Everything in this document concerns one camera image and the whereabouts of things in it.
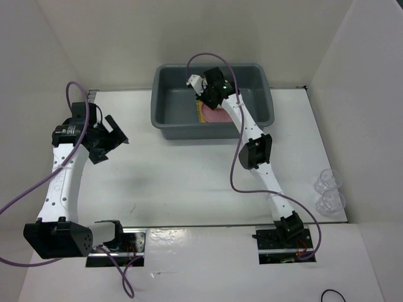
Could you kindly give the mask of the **pink plastic plate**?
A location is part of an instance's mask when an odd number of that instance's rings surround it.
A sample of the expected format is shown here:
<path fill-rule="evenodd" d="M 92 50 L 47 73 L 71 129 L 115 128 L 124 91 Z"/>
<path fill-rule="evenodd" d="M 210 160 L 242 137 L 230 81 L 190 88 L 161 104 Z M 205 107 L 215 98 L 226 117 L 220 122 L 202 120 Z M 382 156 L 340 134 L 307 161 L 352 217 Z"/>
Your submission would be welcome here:
<path fill-rule="evenodd" d="M 208 123 L 232 123 L 231 117 L 222 108 L 210 109 L 203 105 L 203 114 Z"/>

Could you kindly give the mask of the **yellow bamboo mat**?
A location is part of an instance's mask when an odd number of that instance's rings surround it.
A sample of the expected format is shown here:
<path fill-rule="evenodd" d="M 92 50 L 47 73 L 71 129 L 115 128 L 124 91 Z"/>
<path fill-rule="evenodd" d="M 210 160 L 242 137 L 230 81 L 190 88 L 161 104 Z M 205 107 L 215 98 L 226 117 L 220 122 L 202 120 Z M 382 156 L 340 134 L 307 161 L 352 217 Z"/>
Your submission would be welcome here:
<path fill-rule="evenodd" d="M 203 103 L 200 100 L 196 100 L 196 110 L 197 110 L 197 115 L 198 115 L 198 120 L 200 123 L 208 123 L 208 121 L 205 119 L 204 114 L 203 114 Z"/>

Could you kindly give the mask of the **clear plastic cup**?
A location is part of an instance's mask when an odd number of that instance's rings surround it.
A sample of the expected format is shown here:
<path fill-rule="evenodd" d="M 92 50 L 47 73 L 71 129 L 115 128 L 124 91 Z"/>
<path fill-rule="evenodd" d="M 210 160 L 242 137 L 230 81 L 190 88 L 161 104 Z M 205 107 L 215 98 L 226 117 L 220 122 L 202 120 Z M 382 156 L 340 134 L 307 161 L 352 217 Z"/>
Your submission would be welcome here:
<path fill-rule="evenodd" d="M 314 183 L 314 190 L 322 194 L 330 189 L 339 189 L 343 184 L 341 174 L 334 169 L 324 169 Z"/>
<path fill-rule="evenodd" d="M 322 216 L 335 215 L 344 210 L 345 197 L 337 189 L 325 190 L 315 203 L 316 211 Z"/>

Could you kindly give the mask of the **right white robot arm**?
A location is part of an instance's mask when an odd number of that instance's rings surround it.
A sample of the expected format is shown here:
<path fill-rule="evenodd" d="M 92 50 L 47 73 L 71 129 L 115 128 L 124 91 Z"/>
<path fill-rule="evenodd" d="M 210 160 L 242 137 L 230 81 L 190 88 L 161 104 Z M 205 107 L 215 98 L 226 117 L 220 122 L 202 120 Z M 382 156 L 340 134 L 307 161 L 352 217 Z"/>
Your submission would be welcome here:
<path fill-rule="evenodd" d="M 221 107 L 231 118 L 240 133 L 237 156 L 240 165 L 259 179 L 269 191 L 271 212 L 276 227 L 275 240 L 282 247 L 290 247 L 304 231 L 304 224 L 287 198 L 274 175 L 271 163 L 272 137 L 265 134 L 251 116 L 236 82 L 225 79 L 222 71 L 214 67 L 204 76 L 191 75 L 187 85 L 196 92 L 197 100 L 212 110 Z"/>

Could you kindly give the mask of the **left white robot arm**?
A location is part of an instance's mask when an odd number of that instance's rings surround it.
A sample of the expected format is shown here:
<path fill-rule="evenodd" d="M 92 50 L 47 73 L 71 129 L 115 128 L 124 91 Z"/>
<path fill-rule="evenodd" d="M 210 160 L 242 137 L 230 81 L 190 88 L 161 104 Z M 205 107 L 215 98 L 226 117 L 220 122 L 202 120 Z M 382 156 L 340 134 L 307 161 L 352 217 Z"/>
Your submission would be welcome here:
<path fill-rule="evenodd" d="M 96 104 L 73 103 L 72 116 L 52 134 L 53 171 L 44 204 L 34 223 L 27 223 L 23 236 L 42 259 L 86 257 L 103 245 L 119 251 L 125 245 L 122 224 L 101 220 L 79 224 L 78 197 L 87 161 L 99 164 L 107 153 L 128 138 L 110 116 L 98 118 Z"/>

